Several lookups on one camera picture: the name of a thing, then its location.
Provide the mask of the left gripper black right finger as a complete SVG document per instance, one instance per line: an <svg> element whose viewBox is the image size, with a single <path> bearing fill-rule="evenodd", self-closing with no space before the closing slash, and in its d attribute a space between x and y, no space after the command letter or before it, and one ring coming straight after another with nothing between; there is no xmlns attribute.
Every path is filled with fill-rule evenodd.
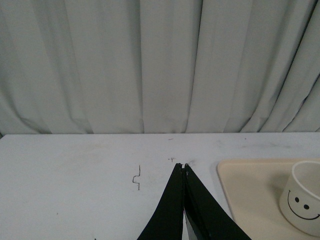
<svg viewBox="0 0 320 240"><path fill-rule="evenodd" d="M184 210L197 239L249 240L188 164L184 172Z"/></svg>

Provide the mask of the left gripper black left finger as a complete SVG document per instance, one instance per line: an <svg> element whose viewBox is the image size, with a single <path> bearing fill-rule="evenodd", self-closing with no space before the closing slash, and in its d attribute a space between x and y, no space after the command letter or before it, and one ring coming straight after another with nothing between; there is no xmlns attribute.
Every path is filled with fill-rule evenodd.
<svg viewBox="0 0 320 240"><path fill-rule="evenodd" d="M185 181L183 165L177 163L158 205L139 235L139 240L181 240L183 236Z"/></svg>

